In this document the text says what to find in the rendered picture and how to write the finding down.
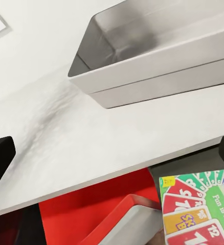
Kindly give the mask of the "board game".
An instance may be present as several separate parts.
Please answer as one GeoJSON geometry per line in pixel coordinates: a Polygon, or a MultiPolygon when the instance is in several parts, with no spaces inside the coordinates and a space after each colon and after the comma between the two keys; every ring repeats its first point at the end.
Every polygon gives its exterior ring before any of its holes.
{"type": "Polygon", "coordinates": [[[224,170],[159,182],[165,245],[224,245],[224,170]]]}

